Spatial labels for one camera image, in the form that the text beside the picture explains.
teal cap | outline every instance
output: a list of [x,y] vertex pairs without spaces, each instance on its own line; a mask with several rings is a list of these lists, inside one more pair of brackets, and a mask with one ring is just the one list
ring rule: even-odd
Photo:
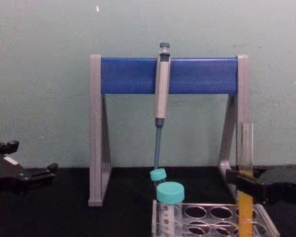
[[161,179],[165,179],[167,177],[165,169],[154,169],[150,172],[150,178],[152,181],[159,181]]
[[176,204],[184,200],[184,186],[177,182],[164,182],[157,186],[157,199],[161,203]]

black clamp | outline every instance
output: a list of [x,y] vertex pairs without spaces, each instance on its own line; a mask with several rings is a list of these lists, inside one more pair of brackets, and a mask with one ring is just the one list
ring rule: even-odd
[[18,141],[8,142],[7,144],[0,142],[0,192],[25,194],[27,190],[51,185],[58,164],[53,163],[46,169],[39,169],[37,172],[30,173],[18,162],[5,156],[5,154],[16,152],[18,146]]
[[226,180],[237,190],[247,193],[258,203],[285,201],[296,204],[296,167],[278,167],[263,172],[258,178],[227,170]]

micropipette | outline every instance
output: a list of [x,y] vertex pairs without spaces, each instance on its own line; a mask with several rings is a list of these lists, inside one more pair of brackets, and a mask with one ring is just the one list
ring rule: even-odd
[[169,94],[169,78],[170,78],[170,63],[171,57],[168,52],[170,44],[163,42],[160,44],[162,48],[157,57],[156,69],[156,104],[155,104],[155,125],[156,125],[156,143],[154,153],[154,169],[158,169],[161,145],[161,130],[166,117],[167,102]]

